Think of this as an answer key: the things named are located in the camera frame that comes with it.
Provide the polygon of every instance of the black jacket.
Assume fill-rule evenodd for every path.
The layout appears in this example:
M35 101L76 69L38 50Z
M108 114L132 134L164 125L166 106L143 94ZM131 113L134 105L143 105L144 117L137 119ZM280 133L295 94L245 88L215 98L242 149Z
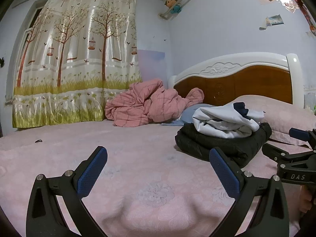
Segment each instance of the black jacket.
M223 139L199 133L191 123L184 124L175 136L175 140L182 152L204 161L209 161L209 152L212 148L219 147L225 155L243 168L257 154L271 133L269 124L262 123L260 128L249 137Z

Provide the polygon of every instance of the pink pillow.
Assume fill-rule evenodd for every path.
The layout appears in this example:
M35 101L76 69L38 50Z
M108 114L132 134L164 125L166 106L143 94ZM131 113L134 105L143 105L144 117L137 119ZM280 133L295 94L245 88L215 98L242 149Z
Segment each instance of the pink pillow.
M309 144L289 136L290 128L312 130L316 128L316 116L296 106L260 95L243 95L233 102L244 102L247 109L264 111L263 122L268 122L272 135L270 139L293 145Z

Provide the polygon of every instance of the teddy bear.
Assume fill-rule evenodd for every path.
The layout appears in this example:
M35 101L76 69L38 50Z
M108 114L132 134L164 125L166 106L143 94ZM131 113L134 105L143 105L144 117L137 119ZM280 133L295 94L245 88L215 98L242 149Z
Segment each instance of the teddy bear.
M165 5L170 9L178 0L167 0ZM177 4L171 11L171 14L179 13L181 11L181 5Z

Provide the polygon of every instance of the white cloth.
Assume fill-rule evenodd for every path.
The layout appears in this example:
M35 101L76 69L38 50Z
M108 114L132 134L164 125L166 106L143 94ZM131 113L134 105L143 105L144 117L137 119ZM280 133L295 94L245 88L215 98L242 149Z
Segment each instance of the white cloth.
M263 111L249 110L246 119L233 107L233 103L211 108L198 108L193 114L196 130L219 138L243 138L259 129Z

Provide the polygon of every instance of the birdcage print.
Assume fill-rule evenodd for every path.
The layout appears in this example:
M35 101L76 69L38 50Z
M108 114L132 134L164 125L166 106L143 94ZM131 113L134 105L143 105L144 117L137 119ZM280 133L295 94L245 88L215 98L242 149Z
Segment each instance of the birdcage print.
M51 46L50 48L48 48L47 56L53 56L53 53L54 53L54 47Z
M133 45L132 47L132 55L136 55L137 54L137 47L135 45Z
M94 38L92 38L92 39L89 41L88 49L89 49L89 50L94 50L94 49L95 49L95 40L94 40Z

